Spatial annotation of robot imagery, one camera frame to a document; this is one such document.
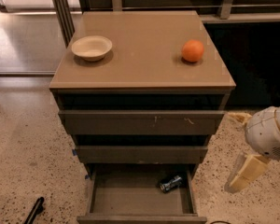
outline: orange fruit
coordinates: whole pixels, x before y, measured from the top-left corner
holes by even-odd
[[[203,52],[203,43],[194,39],[187,41],[181,50],[182,57],[191,63],[198,62],[202,58]]]

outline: terrazzo floor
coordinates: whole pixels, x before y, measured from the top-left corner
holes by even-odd
[[[45,210],[35,224],[75,224],[76,216],[86,212],[90,180],[73,156],[74,144],[59,121],[50,80],[0,77],[0,224],[23,223],[40,196]],[[208,224],[280,224],[280,161],[271,161],[265,175],[247,189],[224,191],[241,150],[252,152],[242,124],[225,115],[193,179],[199,216],[207,217]]]

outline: bowl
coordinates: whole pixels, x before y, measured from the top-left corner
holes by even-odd
[[[83,37],[72,45],[73,53],[89,62],[96,62],[112,49],[112,42],[103,36],[92,35]]]

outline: wooden cabinet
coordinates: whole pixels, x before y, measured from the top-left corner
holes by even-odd
[[[89,206],[78,222],[205,223],[190,183],[235,84],[199,17],[90,12],[72,42],[86,35],[108,37],[112,52],[86,63],[69,46],[50,84],[91,176]],[[180,57],[191,38],[205,46],[198,63]],[[162,193],[159,182],[176,174],[182,186]]]

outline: brown tabletop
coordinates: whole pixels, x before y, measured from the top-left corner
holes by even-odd
[[[73,42],[102,35],[113,43],[99,62],[85,62]],[[197,63],[181,49],[190,39],[204,44]],[[50,83],[51,89],[223,89],[235,83],[195,11],[86,12]]]

